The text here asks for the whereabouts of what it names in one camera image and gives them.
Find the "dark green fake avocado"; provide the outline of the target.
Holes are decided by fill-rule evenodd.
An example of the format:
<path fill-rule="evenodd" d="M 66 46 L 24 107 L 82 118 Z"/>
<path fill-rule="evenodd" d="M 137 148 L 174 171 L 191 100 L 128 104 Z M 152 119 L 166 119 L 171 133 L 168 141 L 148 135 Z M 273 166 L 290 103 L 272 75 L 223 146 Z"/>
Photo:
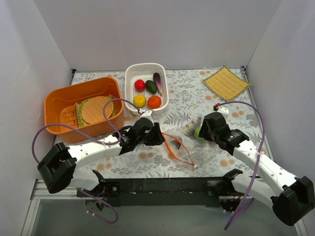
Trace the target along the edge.
<path fill-rule="evenodd" d="M 152 94 L 155 94 L 157 92 L 157 86 L 156 86 L 154 81 L 147 80 L 145 82 L 145 86 L 146 86 L 146 89 L 147 89 L 148 92 L 150 92 Z"/>

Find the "purple fake eggplant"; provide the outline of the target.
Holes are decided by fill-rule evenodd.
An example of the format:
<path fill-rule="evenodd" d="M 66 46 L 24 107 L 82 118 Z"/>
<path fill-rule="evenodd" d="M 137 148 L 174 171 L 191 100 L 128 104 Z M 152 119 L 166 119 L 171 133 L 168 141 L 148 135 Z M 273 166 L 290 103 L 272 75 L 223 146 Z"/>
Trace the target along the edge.
<path fill-rule="evenodd" d="M 161 96 L 163 96 L 163 89 L 162 89 L 162 83 L 160 75 L 156 72 L 153 74 L 153 81 L 157 87 L 157 90 Z"/>

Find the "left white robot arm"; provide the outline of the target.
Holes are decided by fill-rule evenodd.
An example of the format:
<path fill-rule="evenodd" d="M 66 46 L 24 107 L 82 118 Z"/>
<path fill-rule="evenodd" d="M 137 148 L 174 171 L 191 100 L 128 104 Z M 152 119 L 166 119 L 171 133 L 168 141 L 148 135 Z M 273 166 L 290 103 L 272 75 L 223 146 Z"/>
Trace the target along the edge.
<path fill-rule="evenodd" d="M 57 143 L 39 161 L 37 169 L 51 194 L 73 187 L 86 189 L 98 197 L 105 190 L 104 178 L 96 171 L 84 174 L 79 168 L 105 157 L 132 152 L 138 145 L 159 146 L 164 141 L 159 123 L 141 118 L 134 125 L 93 143 L 74 146 Z"/>

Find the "clear zip top bag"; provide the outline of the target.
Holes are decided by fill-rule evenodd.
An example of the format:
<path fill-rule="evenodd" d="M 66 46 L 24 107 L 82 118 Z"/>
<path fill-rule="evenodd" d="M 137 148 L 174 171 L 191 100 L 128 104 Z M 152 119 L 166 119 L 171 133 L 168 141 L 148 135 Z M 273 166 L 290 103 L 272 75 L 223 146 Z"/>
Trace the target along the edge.
<path fill-rule="evenodd" d="M 170 155 L 177 161 L 193 166 L 195 169 L 202 167 L 207 161 L 221 154 L 218 146 L 210 141 L 198 142 L 194 131 L 201 126 L 203 118 L 198 116 L 162 132 L 165 145 Z"/>

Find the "red fake tomato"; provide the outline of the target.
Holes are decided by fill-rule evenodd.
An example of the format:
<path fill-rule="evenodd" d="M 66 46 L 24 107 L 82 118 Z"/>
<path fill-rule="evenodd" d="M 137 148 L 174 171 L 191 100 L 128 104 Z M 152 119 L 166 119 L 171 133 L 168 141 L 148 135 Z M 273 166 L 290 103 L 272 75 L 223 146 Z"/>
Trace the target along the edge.
<path fill-rule="evenodd" d="M 134 83 L 134 88 L 137 92 L 142 92 L 145 90 L 146 88 L 146 84 L 143 80 L 138 79 L 137 81 L 135 81 Z"/>

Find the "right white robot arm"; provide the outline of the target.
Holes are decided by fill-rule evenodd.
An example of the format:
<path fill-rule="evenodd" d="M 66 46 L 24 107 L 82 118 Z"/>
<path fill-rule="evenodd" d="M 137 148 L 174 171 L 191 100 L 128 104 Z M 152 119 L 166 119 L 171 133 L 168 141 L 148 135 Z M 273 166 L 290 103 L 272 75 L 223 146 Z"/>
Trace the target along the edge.
<path fill-rule="evenodd" d="M 314 209 L 313 182 L 296 177 L 259 152 L 246 134 L 229 128 L 223 114 L 206 115 L 199 137 L 216 143 L 253 170 L 255 180 L 248 195 L 270 207 L 286 225 L 293 226 Z"/>

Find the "yellow fake lemon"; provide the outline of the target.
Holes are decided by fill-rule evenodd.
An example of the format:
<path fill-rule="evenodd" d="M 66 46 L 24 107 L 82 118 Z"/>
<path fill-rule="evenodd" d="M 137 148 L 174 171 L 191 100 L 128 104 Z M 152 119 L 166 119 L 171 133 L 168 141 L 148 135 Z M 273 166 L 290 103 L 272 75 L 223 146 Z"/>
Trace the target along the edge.
<path fill-rule="evenodd" d="M 133 98 L 133 103 L 138 108 L 143 108 L 146 105 L 146 97 L 141 95 L 141 94 L 140 95 L 136 95 Z"/>

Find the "orange fake tangerine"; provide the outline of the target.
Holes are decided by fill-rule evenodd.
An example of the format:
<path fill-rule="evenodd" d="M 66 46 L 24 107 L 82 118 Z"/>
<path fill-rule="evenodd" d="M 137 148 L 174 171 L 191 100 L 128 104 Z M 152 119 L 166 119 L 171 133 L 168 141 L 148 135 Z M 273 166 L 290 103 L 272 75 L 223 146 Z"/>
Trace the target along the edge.
<path fill-rule="evenodd" d="M 161 98 L 159 96 L 153 95 L 147 101 L 147 106 L 150 109 L 157 109 L 161 106 Z"/>

